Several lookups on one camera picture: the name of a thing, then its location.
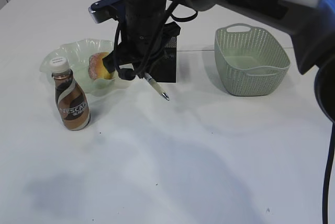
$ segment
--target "black cable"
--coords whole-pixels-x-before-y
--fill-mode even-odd
[[[331,170],[334,162],[335,154],[335,124],[332,127],[327,165],[325,170],[325,178],[323,179],[323,192],[322,192],[322,223],[328,224],[328,197],[329,197],[329,184],[331,177]]]
[[[171,17],[172,17],[172,19],[174,20],[174,21],[176,21],[176,22],[178,22],[178,23],[187,23],[188,21],[192,21],[192,20],[194,20],[195,18],[197,18],[197,16],[198,16],[198,11],[195,11],[195,14],[193,14],[193,15],[191,15],[191,16],[189,16],[189,17],[183,17],[183,18],[181,18],[181,17],[176,17],[176,16],[174,16],[173,14],[171,14]]]
[[[116,32],[115,32],[114,47],[113,47],[113,52],[112,52],[114,67],[115,67],[115,69],[118,73],[120,73],[121,69],[120,69],[120,65],[117,61],[116,50],[117,50],[117,46],[119,44],[119,36],[120,36],[120,32],[121,32],[121,26],[122,26],[122,24],[121,24],[121,22],[119,22],[117,24],[117,28],[116,28]]]
[[[156,41],[157,41],[157,38],[158,38],[158,35],[160,33],[160,31],[163,29],[166,21],[168,20],[168,18],[172,15],[173,11],[176,9],[176,7],[179,5],[179,3],[181,2],[182,0],[174,0],[170,6],[168,7],[168,9],[166,10],[166,12],[164,13],[164,16],[163,18],[161,19],[161,21],[159,22],[152,38],[151,38],[151,41],[149,43],[149,46],[148,46],[148,49],[146,51],[146,54],[144,55],[144,58],[140,64],[140,66],[138,68],[136,68],[134,71],[133,71],[133,75],[136,76],[138,74],[140,74],[141,72],[143,72],[146,67],[147,67],[147,64],[148,64],[148,61],[150,59],[150,54],[151,54],[151,51],[154,47],[154,45],[156,44]]]

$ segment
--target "bottle label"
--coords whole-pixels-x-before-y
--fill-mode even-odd
[[[56,104],[65,126],[70,130],[84,128],[90,120],[90,111],[82,89],[74,78],[56,86]]]

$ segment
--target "clear wavy bowl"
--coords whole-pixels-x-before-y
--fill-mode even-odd
[[[84,39],[81,41],[61,45],[58,49],[48,54],[40,66],[40,72],[46,74],[46,79],[51,85],[54,81],[51,77],[49,62],[55,57],[66,57],[69,60],[74,78],[85,93],[94,93],[105,89],[113,84],[117,73],[112,74],[111,80],[96,79],[91,80],[88,75],[88,64],[90,56],[99,52],[111,52],[113,43],[108,40]]]

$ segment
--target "white bottle cap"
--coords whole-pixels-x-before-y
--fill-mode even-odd
[[[69,62],[64,57],[57,57],[50,60],[50,70],[52,73],[62,73],[69,69]]]

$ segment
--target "basket handle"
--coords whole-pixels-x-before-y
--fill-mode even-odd
[[[264,74],[264,75],[261,75],[261,76],[274,76],[274,75],[277,75],[278,72],[280,72],[280,71],[283,70],[283,68],[277,68],[277,67],[272,67],[272,66],[260,66],[260,67],[255,67],[255,68],[246,70],[246,71],[245,71],[245,74],[246,74],[247,76],[260,76],[259,74],[250,74],[250,73],[248,73],[248,71],[255,71],[255,70],[258,70],[258,69],[275,71],[275,73],[272,73],[272,74]]]
[[[232,25],[229,25],[229,26],[227,26],[227,27],[225,27],[225,28],[223,28],[223,29],[224,29],[226,32],[228,32],[228,33],[235,33],[235,32],[229,32],[228,29],[229,29],[229,28],[233,28],[233,27],[238,27],[238,26],[241,26],[241,27],[247,27],[247,28],[250,28],[250,30],[254,28],[253,26],[250,26],[250,25],[248,25],[248,24],[232,24]]]

